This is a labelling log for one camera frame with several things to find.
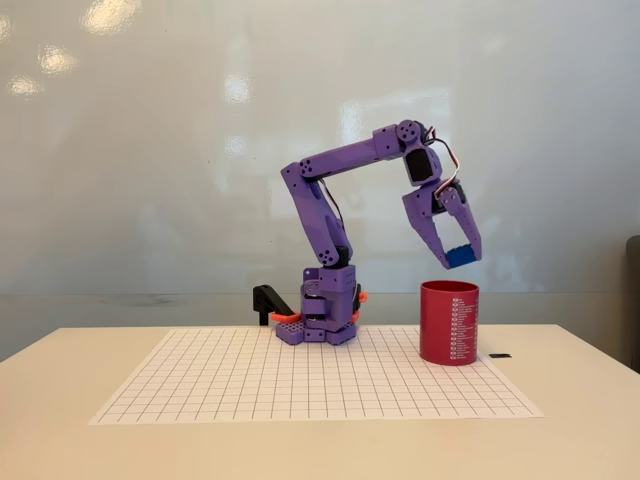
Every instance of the cable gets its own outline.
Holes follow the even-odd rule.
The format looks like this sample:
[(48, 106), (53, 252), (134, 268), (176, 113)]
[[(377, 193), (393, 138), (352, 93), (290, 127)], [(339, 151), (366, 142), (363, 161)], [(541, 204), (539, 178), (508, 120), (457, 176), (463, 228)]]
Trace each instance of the cable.
[(445, 180), (445, 182), (436, 189), (435, 196), (437, 198), (440, 195), (442, 195), (442, 192), (444, 192), (445, 189), (455, 181), (456, 176), (458, 175), (458, 171), (460, 170), (460, 160), (458, 160), (458, 157), (456, 157), (455, 153), (453, 153), (453, 150), (451, 150), (449, 145), (447, 145), (447, 142), (436, 137), (435, 127), (429, 127), (429, 129), (425, 134), (425, 140), (426, 140), (425, 142), (426, 146), (433, 145), (436, 142), (443, 144), (446, 147), (447, 152), (449, 153), (449, 157), (451, 157), (451, 161), (453, 161), (453, 164), (456, 166), (456, 169), (454, 170), (453, 175), (451, 175), (451, 177), (449, 177), (448, 180)]
[(342, 212), (340, 211), (340, 207), (338, 206), (338, 203), (333, 198), (333, 195), (331, 195), (331, 192), (329, 191), (329, 188), (327, 188), (327, 184), (324, 183), (324, 178), (321, 178), (320, 180), (318, 180), (318, 182), (322, 184), (322, 186), (324, 187), (324, 191), (327, 192), (327, 196), (329, 197), (329, 200), (331, 200), (331, 203), (333, 203), (333, 206), (336, 207), (336, 210), (338, 211), (338, 216), (340, 217), (340, 222), (342, 223), (342, 229), (346, 233), (347, 229), (344, 226), (344, 220), (342, 218)]

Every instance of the grid line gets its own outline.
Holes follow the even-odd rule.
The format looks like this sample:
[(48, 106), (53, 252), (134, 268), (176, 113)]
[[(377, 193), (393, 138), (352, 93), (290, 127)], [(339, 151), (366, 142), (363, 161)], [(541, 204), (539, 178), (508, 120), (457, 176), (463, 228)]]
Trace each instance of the grid line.
[[(170, 330), (90, 424), (543, 416), (482, 354), (469, 366), (443, 368), (420, 358), (416, 327), (360, 326), (358, 330), (359, 336), (343, 345), (305, 343), (297, 347), (281, 342), (273, 329), (265, 327)], [(299, 378), (305, 371), (306, 388)], [(306, 409), (300, 403), (294, 405), (293, 398), (296, 392), (301, 396), (295, 401), (302, 401), (304, 390)], [(250, 404), (240, 407), (243, 394), (247, 393), (243, 401), (249, 402), (253, 392), (253, 411)], [(434, 396), (435, 400), (446, 399), (450, 408), (440, 413), (447, 403), (438, 407)], [(320, 401), (322, 397), (324, 408), (312, 404), (312, 398)], [(264, 403), (269, 399), (270, 410)], [(258, 400), (263, 401), (259, 409)], [(336, 410), (339, 403), (343, 413)], [(306, 411), (306, 416), (294, 415), (294, 411)]]

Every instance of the red cylinder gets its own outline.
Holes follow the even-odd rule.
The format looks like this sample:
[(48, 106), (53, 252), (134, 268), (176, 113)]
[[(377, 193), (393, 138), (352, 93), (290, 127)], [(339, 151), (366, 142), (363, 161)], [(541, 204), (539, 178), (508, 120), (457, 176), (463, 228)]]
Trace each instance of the red cylinder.
[(478, 345), (478, 287), (438, 280), (420, 288), (420, 356), (439, 365), (469, 365)]

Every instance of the orange part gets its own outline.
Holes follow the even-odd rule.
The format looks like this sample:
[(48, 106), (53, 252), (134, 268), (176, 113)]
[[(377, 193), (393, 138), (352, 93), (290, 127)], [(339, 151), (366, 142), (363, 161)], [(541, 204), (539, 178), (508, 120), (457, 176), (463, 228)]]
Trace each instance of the orange part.
[(300, 314), (294, 313), (293, 315), (280, 315), (279, 313), (272, 313), (271, 320), (278, 323), (296, 323), (300, 321)]

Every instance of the tabletop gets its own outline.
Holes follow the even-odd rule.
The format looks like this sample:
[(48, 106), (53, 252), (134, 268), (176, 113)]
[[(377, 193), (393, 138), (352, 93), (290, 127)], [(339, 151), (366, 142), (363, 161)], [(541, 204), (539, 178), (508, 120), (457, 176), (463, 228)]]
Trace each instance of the tabletop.
[(555, 325), (481, 325), (546, 415), (89, 426), (169, 328), (61, 329), (0, 363), (0, 472), (40, 479), (629, 479), (640, 377)]

